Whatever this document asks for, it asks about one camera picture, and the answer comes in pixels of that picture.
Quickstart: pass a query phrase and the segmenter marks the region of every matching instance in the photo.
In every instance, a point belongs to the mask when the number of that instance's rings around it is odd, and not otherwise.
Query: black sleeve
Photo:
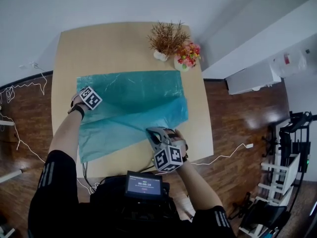
[[[192,222],[195,234],[211,234],[212,237],[235,238],[234,232],[222,206],[198,210]]]
[[[74,160],[62,151],[49,153],[29,211],[29,237],[74,234],[78,210]]]

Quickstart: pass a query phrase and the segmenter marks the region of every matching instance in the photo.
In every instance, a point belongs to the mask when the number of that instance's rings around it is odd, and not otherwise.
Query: dried plant
[[[182,24],[179,22],[174,25],[172,22],[158,22],[153,25],[151,36],[148,35],[151,44],[150,49],[157,50],[160,53],[170,56],[174,54],[184,41],[189,39],[189,35],[182,31]]]

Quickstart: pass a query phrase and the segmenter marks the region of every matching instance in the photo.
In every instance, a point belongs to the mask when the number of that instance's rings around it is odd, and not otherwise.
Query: display screen
[[[138,176],[129,176],[128,192],[160,195],[160,180],[155,178],[145,178]]]

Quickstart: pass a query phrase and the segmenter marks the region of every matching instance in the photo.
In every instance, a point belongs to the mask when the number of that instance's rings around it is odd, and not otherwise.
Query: pink flowers
[[[196,59],[200,58],[200,46],[186,42],[177,50],[175,58],[182,64],[183,69],[192,68],[196,65]]]

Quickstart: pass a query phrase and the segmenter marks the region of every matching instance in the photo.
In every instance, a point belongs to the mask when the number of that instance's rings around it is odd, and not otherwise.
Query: potted plant
[[[175,69],[188,71],[196,66],[197,59],[200,59],[200,46],[192,42],[183,43],[174,57]]]
[[[151,44],[150,49],[154,50],[154,57],[166,61],[178,48],[189,39],[189,35],[182,31],[182,23],[174,25],[172,22],[158,22],[153,25],[151,35],[147,37]]]

